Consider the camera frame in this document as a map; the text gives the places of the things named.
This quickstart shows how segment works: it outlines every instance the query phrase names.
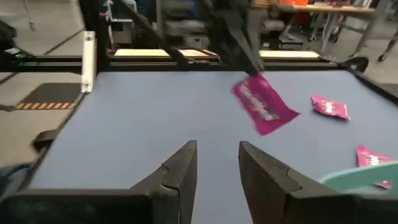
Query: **gray floor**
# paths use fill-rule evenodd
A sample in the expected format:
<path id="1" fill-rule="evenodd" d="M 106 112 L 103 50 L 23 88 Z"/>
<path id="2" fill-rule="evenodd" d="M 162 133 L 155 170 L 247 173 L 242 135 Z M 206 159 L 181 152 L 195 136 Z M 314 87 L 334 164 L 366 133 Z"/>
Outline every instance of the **gray floor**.
<path id="1" fill-rule="evenodd" d="M 26 16 L 23 15 L 22 1 L 0 0 L 0 18 L 9 21 L 18 29 L 17 41 L 20 47 L 42 54 L 57 43 L 81 29 L 80 15 L 69 0 L 28 0 L 29 9 L 35 21 L 36 32 L 29 29 Z M 362 22 L 351 20 L 359 26 Z M 398 24 L 382 22 L 377 29 L 393 34 Z M 78 35 L 51 55 L 80 55 L 82 36 Z M 347 57 L 358 43 L 359 35 L 343 31 L 337 44 L 329 44 L 329 54 L 338 58 Z M 361 55 L 371 59 L 366 72 L 370 78 L 381 83 L 398 83 L 395 69 L 398 48 L 394 49 L 383 63 L 376 63 L 378 56 L 387 47 L 388 41 L 371 40 Z M 318 49 L 318 43 L 307 47 Z M 0 79 L 8 74 L 0 73 Z M 0 86 L 0 103 L 16 104 L 39 84 L 45 82 L 79 82 L 80 76 L 70 73 L 23 73 Z M 67 111 L 0 111 L 0 167 L 17 162 L 31 161 L 35 154 L 29 147 L 30 141 L 41 131 L 55 128 Z"/>

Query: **gray tabletop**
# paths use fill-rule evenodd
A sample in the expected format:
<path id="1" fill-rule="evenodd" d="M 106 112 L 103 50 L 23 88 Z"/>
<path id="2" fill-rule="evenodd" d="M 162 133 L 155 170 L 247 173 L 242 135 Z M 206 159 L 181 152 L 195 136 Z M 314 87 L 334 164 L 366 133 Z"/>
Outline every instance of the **gray tabletop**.
<path id="1" fill-rule="evenodd" d="M 398 108 L 346 71 L 266 72 L 301 115 L 259 136 L 230 93 L 243 72 L 101 73 L 37 170 L 31 189 L 128 189 L 187 141 L 198 141 L 193 220 L 250 223 L 238 165 L 239 141 L 319 179 L 356 167 L 355 150 L 398 158 Z M 350 122 L 316 114 L 310 97 L 348 105 Z"/>

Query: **pink snack packet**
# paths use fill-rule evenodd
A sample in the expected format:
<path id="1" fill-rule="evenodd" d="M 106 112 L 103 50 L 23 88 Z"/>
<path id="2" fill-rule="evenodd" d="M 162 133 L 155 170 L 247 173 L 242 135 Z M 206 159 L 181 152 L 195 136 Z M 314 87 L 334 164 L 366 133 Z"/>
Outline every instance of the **pink snack packet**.
<path id="1" fill-rule="evenodd" d="M 391 162 L 392 159 L 387 156 L 379 155 L 375 152 L 371 152 L 366 149 L 365 146 L 360 145 L 356 150 L 356 155 L 358 157 L 358 165 L 360 167 L 364 166 L 375 166 L 378 164 L 382 164 L 383 162 Z M 392 182 L 391 181 L 383 181 L 382 183 L 376 183 L 375 185 L 380 186 L 384 189 L 391 189 Z"/>
<path id="2" fill-rule="evenodd" d="M 232 94 L 248 112 L 260 135 L 275 131 L 299 115 L 286 106 L 260 73 L 235 84 Z"/>
<path id="3" fill-rule="evenodd" d="M 328 100 L 320 96 L 312 96 L 312 106 L 317 112 L 329 116 L 336 116 L 343 119 L 350 119 L 345 104 Z"/>

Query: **hazard tape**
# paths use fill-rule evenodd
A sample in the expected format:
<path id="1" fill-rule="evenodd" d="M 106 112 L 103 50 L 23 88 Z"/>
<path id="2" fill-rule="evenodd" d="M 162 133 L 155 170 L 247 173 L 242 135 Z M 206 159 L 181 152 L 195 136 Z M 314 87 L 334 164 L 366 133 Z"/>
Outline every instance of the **hazard tape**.
<path id="1" fill-rule="evenodd" d="M 17 110 L 67 110 L 73 108 L 73 103 L 19 103 Z"/>

